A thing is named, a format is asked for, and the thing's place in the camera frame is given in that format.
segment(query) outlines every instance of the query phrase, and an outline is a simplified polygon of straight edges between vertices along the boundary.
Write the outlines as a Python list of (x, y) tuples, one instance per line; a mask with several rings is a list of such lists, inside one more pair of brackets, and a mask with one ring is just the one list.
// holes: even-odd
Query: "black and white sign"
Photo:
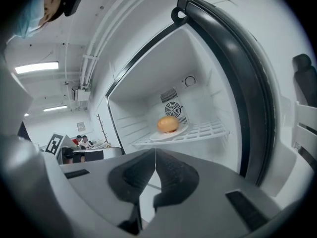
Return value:
[(84, 122), (77, 123), (77, 128), (78, 128), (78, 132), (82, 132), (86, 130)]
[(55, 154), (58, 150), (59, 145), (61, 144), (63, 136), (58, 134), (53, 134), (49, 144), (46, 147), (46, 152)]

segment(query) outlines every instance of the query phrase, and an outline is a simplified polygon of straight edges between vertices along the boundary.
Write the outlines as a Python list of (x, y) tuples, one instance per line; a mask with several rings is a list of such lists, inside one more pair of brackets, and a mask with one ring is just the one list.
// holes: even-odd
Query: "framed picture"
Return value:
[(78, 132), (82, 132), (86, 130), (84, 122), (77, 123), (77, 128), (78, 128)]

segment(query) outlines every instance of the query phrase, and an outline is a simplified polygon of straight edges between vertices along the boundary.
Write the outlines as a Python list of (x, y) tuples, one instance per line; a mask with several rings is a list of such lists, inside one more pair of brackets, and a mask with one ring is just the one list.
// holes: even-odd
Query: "wall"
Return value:
[[(85, 131), (78, 132), (77, 123), (79, 122), (85, 123)], [(89, 140), (95, 140), (89, 115), (85, 111), (26, 118), (24, 123), (32, 142), (38, 143), (40, 147), (47, 145), (54, 132), (66, 134), (70, 138), (77, 135), (86, 135)]]

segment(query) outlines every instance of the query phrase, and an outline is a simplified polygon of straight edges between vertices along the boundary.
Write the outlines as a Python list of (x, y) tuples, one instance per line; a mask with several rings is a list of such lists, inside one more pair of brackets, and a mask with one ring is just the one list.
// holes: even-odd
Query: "bun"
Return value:
[(176, 117), (163, 117), (158, 121), (158, 130), (161, 132), (174, 132), (179, 127), (179, 120)]

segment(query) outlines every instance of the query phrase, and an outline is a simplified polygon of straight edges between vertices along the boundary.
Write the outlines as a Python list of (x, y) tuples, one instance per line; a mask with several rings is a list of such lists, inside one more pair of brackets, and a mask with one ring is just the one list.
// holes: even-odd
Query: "refrigerator door shelf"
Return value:
[(177, 144), (192, 141), (199, 141), (205, 139), (211, 139), (216, 137), (222, 137), (228, 135), (230, 132), (223, 126), (219, 119), (211, 120), (208, 122), (190, 124), (189, 129), (184, 134), (167, 139), (160, 142), (153, 142), (149, 136), (145, 136), (134, 143), (135, 146), (144, 145), (166, 145), (166, 144)]

